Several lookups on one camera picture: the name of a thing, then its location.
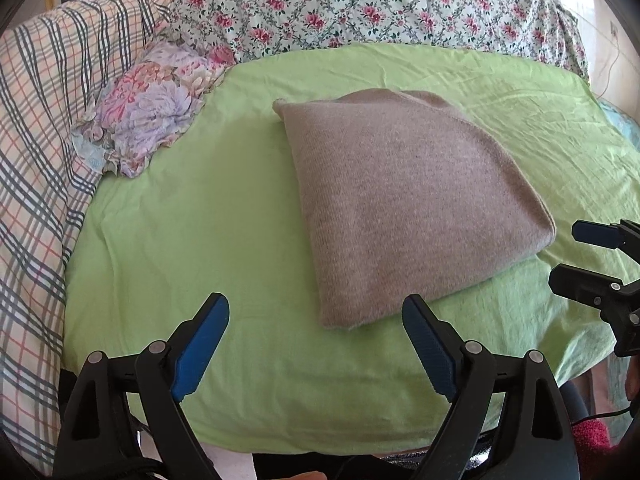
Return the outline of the plaid checked blanket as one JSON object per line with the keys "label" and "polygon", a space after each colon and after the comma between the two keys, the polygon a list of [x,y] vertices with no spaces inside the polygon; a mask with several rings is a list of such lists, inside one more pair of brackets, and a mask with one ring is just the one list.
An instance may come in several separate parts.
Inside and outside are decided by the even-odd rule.
{"label": "plaid checked blanket", "polygon": [[1,38],[1,428],[50,474],[61,421],[65,271],[100,174],[70,132],[171,0],[70,0]]}

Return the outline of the rose floral duvet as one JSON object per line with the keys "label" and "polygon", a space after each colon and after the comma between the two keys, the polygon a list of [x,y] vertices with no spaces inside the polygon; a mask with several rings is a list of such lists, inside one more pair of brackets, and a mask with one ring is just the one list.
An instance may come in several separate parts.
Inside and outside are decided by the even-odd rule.
{"label": "rose floral duvet", "polygon": [[172,0],[165,34],[227,63],[348,44],[427,44],[519,56],[588,76],[558,0]]}

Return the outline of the beige knitted sweater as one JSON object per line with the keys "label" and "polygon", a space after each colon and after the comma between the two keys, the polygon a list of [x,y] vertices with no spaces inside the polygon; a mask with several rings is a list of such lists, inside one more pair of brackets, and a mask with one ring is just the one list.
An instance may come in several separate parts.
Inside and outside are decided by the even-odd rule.
{"label": "beige knitted sweater", "polygon": [[354,328],[492,278],[555,238],[511,155],[426,91],[277,100],[316,272],[320,321]]}

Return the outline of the light green bed sheet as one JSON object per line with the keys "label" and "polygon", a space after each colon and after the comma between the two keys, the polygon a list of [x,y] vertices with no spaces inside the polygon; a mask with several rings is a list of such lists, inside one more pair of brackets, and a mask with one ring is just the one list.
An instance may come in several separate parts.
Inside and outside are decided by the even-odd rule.
{"label": "light green bed sheet", "polygon": [[464,338],[521,356],[558,382],[606,356],[596,310],[552,294],[560,263],[631,282],[621,252],[577,243],[577,220],[639,217],[639,154],[579,76],[471,50],[352,44],[235,66],[191,128],[139,177],[104,178],[66,271],[63,364],[126,356],[167,338],[212,292],[230,321],[182,408],[198,440],[236,452],[387,454],[431,443],[449,405],[399,316],[326,330],[277,99],[431,91],[468,113],[526,174],[558,236],[540,256],[433,304]]}

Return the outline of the pink purple floral pillow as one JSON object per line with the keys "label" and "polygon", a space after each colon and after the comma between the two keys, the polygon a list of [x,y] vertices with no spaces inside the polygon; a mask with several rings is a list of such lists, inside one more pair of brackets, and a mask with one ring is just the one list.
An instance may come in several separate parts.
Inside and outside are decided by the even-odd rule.
{"label": "pink purple floral pillow", "polygon": [[201,55],[185,44],[153,42],[77,119],[70,133],[77,155],[99,174],[137,177],[189,129],[233,65],[227,47]]}

